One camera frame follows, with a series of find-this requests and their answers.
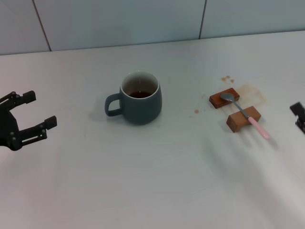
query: coffee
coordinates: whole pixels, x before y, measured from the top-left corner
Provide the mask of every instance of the coffee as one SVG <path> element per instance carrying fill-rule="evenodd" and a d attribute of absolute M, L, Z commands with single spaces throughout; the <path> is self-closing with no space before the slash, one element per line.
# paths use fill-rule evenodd
<path fill-rule="evenodd" d="M 152 93 L 143 92 L 143 91 L 132 92 L 132 93 L 129 94 L 130 97 L 137 98 L 137 99 L 146 98 L 146 97 L 151 96 L 151 95 L 152 95 Z"/>

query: coffee stain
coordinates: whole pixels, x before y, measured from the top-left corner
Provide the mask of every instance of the coffee stain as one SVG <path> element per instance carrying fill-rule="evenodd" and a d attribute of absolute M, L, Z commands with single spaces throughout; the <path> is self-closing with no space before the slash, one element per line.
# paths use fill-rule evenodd
<path fill-rule="evenodd" d="M 249 106 L 259 107 L 267 101 L 266 96 L 258 88 L 249 83 L 245 83 L 236 89 L 236 91 L 240 95 L 240 105 L 244 108 Z"/>

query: white tile wall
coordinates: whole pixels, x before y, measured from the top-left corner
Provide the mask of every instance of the white tile wall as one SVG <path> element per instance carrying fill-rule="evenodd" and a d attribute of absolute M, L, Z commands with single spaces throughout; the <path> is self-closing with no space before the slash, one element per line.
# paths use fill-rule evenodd
<path fill-rule="evenodd" d="M 198 39 L 205 0 L 36 0 L 51 49 Z"/>
<path fill-rule="evenodd" d="M 0 0 L 0 55 L 48 50 L 32 1 Z"/>
<path fill-rule="evenodd" d="M 305 0 L 207 0 L 201 38 L 305 30 Z"/>

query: mug handle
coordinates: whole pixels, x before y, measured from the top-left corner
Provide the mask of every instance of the mug handle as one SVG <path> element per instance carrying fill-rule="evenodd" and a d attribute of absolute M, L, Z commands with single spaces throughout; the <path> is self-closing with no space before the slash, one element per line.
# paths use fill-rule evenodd
<path fill-rule="evenodd" d="M 112 94 L 112 95 L 109 95 L 105 101 L 105 113 L 111 117 L 111 116 L 117 116 L 117 115 L 121 115 L 122 114 L 122 109 L 116 109 L 116 110 L 113 110 L 113 111 L 110 111 L 109 110 L 109 105 L 115 101 L 115 100 L 119 100 L 120 99 L 120 94 L 117 93 L 117 94 Z"/>

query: spoon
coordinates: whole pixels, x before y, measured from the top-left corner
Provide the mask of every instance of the spoon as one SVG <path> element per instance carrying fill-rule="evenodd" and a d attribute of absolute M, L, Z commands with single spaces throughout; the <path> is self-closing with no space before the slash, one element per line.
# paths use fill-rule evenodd
<path fill-rule="evenodd" d="M 250 117 L 236 102 L 235 102 L 235 98 L 234 95 L 231 93 L 223 93 L 220 95 L 220 97 L 224 100 L 227 101 L 231 101 L 235 104 L 235 106 L 237 106 L 237 108 L 243 113 L 243 115 L 249 120 L 249 122 L 257 129 L 257 131 L 259 132 L 259 134 L 264 138 L 269 140 L 270 139 L 270 135 L 268 134 L 268 132 L 261 126 L 259 125 L 259 123 L 257 121 L 254 120 L 254 118 Z"/>

